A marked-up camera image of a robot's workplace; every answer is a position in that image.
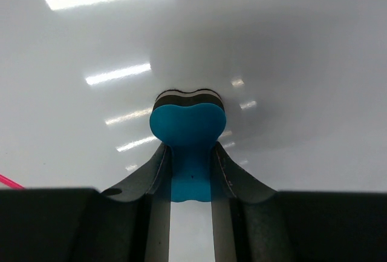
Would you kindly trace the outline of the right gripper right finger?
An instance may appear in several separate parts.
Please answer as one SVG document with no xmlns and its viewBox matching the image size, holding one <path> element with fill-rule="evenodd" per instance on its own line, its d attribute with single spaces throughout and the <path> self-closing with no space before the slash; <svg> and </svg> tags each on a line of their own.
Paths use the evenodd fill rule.
<svg viewBox="0 0 387 262">
<path fill-rule="evenodd" d="M 275 191 L 217 143 L 210 156 L 216 261 L 385 261 L 386 195 Z"/>
</svg>

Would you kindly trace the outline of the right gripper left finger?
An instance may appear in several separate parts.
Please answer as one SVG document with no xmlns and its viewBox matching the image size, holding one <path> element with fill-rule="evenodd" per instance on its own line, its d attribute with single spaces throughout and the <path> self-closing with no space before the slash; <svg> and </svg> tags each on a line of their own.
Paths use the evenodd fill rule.
<svg viewBox="0 0 387 262">
<path fill-rule="evenodd" d="M 2 261 L 167 261 L 172 153 L 154 155 L 116 185 L 3 189 Z"/>
</svg>

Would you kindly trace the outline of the blue whiteboard eraser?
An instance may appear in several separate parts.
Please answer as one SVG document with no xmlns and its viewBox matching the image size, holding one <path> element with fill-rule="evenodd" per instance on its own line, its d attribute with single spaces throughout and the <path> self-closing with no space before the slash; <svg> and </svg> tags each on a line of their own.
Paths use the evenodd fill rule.
<svg viewBox="0 0 387 262">
<path fill-rule="evenodd" d="M 170 89 L 157 96 L 149 125 L 171 149 L 173 202 L 211 201 L 210 153 L 226 122 L 222 98 L 214 90 Z"/>
</svg>

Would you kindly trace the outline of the pink framed whiteboard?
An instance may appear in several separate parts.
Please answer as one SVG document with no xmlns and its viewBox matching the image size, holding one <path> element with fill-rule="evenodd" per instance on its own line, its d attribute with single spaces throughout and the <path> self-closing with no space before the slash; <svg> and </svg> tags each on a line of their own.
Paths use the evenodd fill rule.
<svg viewBox="0 0 387 262">
<path fill-rule="evenodd" d="M 386 0 L 1 0 L 1 191 L 116 185 L 202 88 L 275 191 L 386 195 Z M 167 261 L 216 261 L 211 202 L 171 198 Z"/>
</svg>

